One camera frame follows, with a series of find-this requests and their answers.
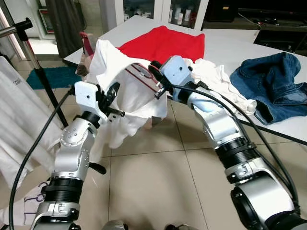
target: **glass cabinet door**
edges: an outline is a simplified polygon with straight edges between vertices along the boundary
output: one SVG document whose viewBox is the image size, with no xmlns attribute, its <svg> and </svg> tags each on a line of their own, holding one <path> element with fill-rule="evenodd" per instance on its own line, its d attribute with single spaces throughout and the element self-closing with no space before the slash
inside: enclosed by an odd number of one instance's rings
<svg viewBox="0 0 307 230">
<path fill-rule="evenodd" d="M 154 1 L 155 0 L 123 0 L 124 21 L 134 15 L 153 19 Z"/>
<path fill-rule="evenodd" d="M 172 0 L 168 22 L 194 28 L 201 0 Z"/>
</svg>

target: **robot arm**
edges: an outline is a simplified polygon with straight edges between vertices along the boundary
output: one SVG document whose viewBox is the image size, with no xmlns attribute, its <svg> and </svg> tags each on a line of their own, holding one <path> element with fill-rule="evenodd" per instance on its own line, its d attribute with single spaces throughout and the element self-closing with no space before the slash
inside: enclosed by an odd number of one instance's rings
<svg viewBox="0 0 307 230">
<path fill-rule="evenodd" d="M 104 94 L 97 85 L 82 81 L 75 84 L 76 101 L 83 114 L 63 130 L 50 183 L 42 189 L 45 200 L 38 207 L 31 230 L 81 229 L 73 221 L 79 216 L 79 199 L 88 168 L 106 173 L 103 166 L 89 162 L 97 129 L 107 122 L 110 113 L 125 115 L 109 108 L 118 89 L 119 83 L 114 83 Z"/>
<path fill-rule="evenodd" d="M 149 70 L 163 87 L 155 94 L 159 98 L 166 90 L 173 100 L 185 103 L 203 122 L 204 131 L 212 147 L 225 167 L 228 181 L 235 185 L 231 198 L 242 224 L 250 230 L 304 230 L 307 221 L 295 213 L 294 204 L 287 191 L 279 183 L 262 158 L 249 143 L 242 130 L 214 100 L 172 87 L 185 86 L 219 98 L 200 82 L 195 85 L 180 56 L 171 57 L 164 65 L 152 63 Z M 76 101 L 83 114 L 64 129 L 61 147 L 56 156 L 51 181 L 42 190 L 45 201 L 39 205 L 31 230 L 79 230 L 73 223 L 79 215 L 79 198 L 89 162 L 89 152 L 97 129 L 107 122 L 110 113 L 124 116 L 122 111 L 109 108 L 116 97 L 119 84 L 113 84 L 108 92 L 100 93 L 100 87 L 86 82 L 75 84 Z M 123 230 L 121 222 L 108 223 L 104 230 Z"/>
<path fill-rule="evenodd" d="M 302 230 L 307 221 L 295 213 L 294 204 L 269 167 L 249 143 L 236 121 L 214 100 L 173 85 L 196 89 L 220 99 L 215 92 L 206 90 L 202 82 L 195 85 L 180 56 L 171 57 L 164 65 L 152 62 L 150 70 L 163 84 L 156 94 L 165 90 L 172 99 L 187 104 L 203 122 L 204 132 L 225 167 L 228 181 L 235 185 L 231 198 L 242 224 L 249 230 Z"/>
</svg>

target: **white table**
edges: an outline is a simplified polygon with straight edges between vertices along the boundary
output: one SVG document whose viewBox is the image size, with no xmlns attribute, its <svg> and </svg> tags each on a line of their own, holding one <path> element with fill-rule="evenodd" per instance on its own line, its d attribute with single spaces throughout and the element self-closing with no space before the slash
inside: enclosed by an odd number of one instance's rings
<svg viewBox="0 0 307 230">
<path fill-rule="evenodd" d="M 109 40 L 114 46 L 118 47 L 127 41 L 134 39 L 144 33 L 149 32 L 154 27 L 166 25 L 169 29 L 184 32 L 190 35 L 199 35 L 203 32 L 189 29 L 186 27 L 164 24 L 152 19 L 133 16 L 125 23 L 117 26 L 100 39 Z M 281 52 L 278 49 L 260 46 L 240 40 L 231 39 L 223 36 L 215 36 L 205 33 L 205 59 L 214 62 L 216 65 L 224 65 L 228 75 L 234 72 L 241 63 L 249 58 L 259 58 Z M 82 49 L 77 50 L 64 60 L 78 64 Z M 301 71 L 295 77 L 295 82 L 307 81 L 307 57 L 295 55 L 301 63 Z M 284 138 L 307 145 L 307 116 L 292 117 L 282 122 L 264 126 L 255 116 L 250 116 L 255 124 L 262 130 L 279 135 Z M 239 116 L 244 124 L 249 124 L 246 119 Z"/>
</svg>

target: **denim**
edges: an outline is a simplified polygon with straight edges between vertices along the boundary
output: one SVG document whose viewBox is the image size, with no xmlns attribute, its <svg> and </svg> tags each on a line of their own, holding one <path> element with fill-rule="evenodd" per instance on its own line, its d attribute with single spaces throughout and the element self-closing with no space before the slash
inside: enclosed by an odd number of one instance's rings
<svg viewBox="0 0 307 230">
<path fill-rule="evenodd" d="M 282 52 L 245 60 L 230 81 L 247 99 L 257 101 L 255 117 L 269 125 L 307 115 L 307 83 L 294 84 L 300 69 L 294 55 Z"/>
</svg>

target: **white fabric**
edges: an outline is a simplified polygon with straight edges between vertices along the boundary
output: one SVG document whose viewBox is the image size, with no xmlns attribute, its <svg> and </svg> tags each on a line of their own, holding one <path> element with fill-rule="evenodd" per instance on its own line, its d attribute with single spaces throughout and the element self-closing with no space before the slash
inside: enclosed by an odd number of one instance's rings
<svg viewBox="0 0 307 230">
<path fill-rule="evenodd" d="M 98 82 L 105 92 L 114 82 L 119 82 L 118 95 L 111 107 L 125 111 L 126 115 L 114 119 L 111 115 L 112 122 L 100 126 L 91 151 L 91 161 L 100 159 L 98 153 L 105 143 L 109 143 L 111 148 L 117 148 L 125 137 L 135 135 L 148 118 L 167 115 L 166 94 L 159 100 L 155 99 L 152 90 L 124 70 L 133 63 L 140 63 L 144 67 L 150 64 L 147 60 L 127 57 L 109 41 L 97 41 L 87 80 Z"/>
<path fill-rule="evenodd" d="M 51 111 L 3 57 L 0 57 L 0 67 L 0 172 L 11 188 L 24 155 Z M 59 120 L 54 118 L 32 153 L 33 159 L 49 172 L 54 164 L 54 156 L 50 153 L 59 142 L 60 127 Z M 33 169 L 31 162 L 26 165 L 26 169 Z M 26 169 L 19 185 L 26 175 Z"/>
<path fill-rule="evenodd" d="M 43 201 L 44 196 L 41 194 L 42 187 L 49 184 L 49 181 L 42 182 L 31 189 L 22 199 L 14 203 L 14 226 L 31 225 L 38 205 Z M 0 210 L 0 226 L 9 224 L 9 206 Z"/>
<path fill-rule="evenodd" d="M 192 78 L 194 78 L 195 83 L 199 81 L 206 83 L 210 89 L 234 102 L 245 114 L 254 114 L 257 105 L 256 101 L 246 99 L 231 84 L 229 76 L 224 71 L 224 65 L 216 66 L 214 63 L 201 58 L 197 59 L 195 63 L 190 59 L 185 59 L 185 63 L 193 68 Z M 224 102 L 234 112 L 238 113 L 231 104 L 226 101 Z"/>
</svg>

